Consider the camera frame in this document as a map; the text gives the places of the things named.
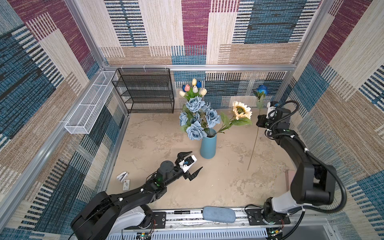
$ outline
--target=pink tulip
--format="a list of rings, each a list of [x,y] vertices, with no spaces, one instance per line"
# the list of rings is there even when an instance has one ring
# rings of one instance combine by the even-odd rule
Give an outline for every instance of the pink tulip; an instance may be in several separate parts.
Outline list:
[[[186,91],[186,92],[188,92],[190,89],[191,89],[191,87],[188,84],[184,87],[184,91]]]

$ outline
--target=blue vase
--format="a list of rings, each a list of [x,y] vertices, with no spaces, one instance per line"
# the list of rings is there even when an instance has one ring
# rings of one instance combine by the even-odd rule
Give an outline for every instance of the blue vase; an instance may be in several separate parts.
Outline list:
[[[209,129],[208,135],[215,134],[216,131],[212,128]],[[205,159],[211,159],[216,154],[216,136],[214,137],[204,137],[201,141],[200,155]]]

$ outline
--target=small box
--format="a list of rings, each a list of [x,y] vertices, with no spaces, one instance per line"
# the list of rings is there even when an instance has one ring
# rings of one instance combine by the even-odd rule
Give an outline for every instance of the small box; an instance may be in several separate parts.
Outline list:
[[[129,190],[129,179],[124,180],[124,182],[122,183],[122,190],[123,191]]]

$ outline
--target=white wire basket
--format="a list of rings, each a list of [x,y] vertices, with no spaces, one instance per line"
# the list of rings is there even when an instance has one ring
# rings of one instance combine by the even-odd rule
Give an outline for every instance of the white wire basket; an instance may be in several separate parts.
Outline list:
[[[117,81],[114,71],[103,71],[65,124],[70,134],[89,134]]]

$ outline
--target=sunflower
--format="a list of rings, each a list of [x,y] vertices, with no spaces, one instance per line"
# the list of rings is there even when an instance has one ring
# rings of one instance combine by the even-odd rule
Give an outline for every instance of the sunflower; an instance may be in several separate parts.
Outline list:
[[[241,102],[233,102],[233,112],[235,113],[236,120],[239,120],[239,118],[248,118],[251,119],[251,108],[247,107],[244,103]]]

